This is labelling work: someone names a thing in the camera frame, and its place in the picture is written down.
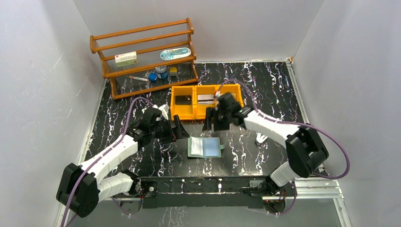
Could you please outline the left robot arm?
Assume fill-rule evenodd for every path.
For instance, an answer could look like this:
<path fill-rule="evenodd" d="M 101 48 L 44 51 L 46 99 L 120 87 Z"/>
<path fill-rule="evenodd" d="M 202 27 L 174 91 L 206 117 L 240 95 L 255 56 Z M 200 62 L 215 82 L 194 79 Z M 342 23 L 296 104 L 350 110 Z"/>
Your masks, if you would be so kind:
<path fill-rule="evenodd" d="M 131 123 L 117 140 L 91 159 L 64 168 L 56 200 L 79 217 L 88 216 L 97 204 L 120 193 L 135 197 L 144 192 L 140 177 L 123 170 L 107 175 L 126 158 L 136 154 L 151 141 L 162 144 L 189 138 L 178 115 L 170 120 L 162 107 L 149 107 Z"/>

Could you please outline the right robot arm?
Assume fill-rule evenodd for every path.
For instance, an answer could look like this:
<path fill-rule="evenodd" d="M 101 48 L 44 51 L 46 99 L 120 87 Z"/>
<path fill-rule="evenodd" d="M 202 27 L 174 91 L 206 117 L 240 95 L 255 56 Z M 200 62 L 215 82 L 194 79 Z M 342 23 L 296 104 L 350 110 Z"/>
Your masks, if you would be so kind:
<path fill-rule="evenodd" d="M 308 124 L 282 123 L 251 106 L 241 106 L 230 93 L 216 99 L 215 107 L 206 108 L 204 130 L 224 131 L 230 125 L 255 131 L 282 145 L 287 161 L 269 174 L 261 188 L 273 196 L 300 177 L 308 178 L 328 157 L 329 152 L 318 131 Z"/>

